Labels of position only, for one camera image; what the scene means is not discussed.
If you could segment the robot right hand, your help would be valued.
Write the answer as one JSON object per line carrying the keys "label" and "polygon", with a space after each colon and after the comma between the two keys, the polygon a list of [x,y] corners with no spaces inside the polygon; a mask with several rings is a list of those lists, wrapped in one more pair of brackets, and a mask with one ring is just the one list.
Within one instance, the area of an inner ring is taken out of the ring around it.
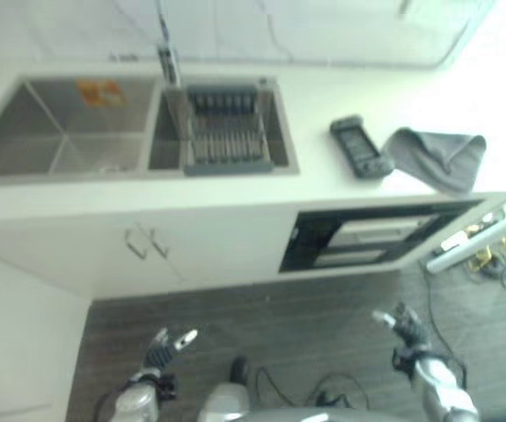
{"label": "robot right hand", "polygon": [[374,309],[371,316],[375,322],[392,331],[404,346],[417,350],[431,348],[429,333],[415,310],[404,302],[398,302],[391,311]]}

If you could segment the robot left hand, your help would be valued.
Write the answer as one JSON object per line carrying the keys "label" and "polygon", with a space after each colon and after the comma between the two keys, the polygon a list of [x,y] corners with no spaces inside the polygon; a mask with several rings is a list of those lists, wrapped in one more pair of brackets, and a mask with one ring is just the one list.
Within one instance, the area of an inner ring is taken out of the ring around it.
{"label": "robot left hand", "polygon": [[183,349],[188,347],[198,336],[198,330],[192,329],[175,340],[170,340],[166,327],[159,330],[149,343],[143,355],[143,368],[163,371]]}

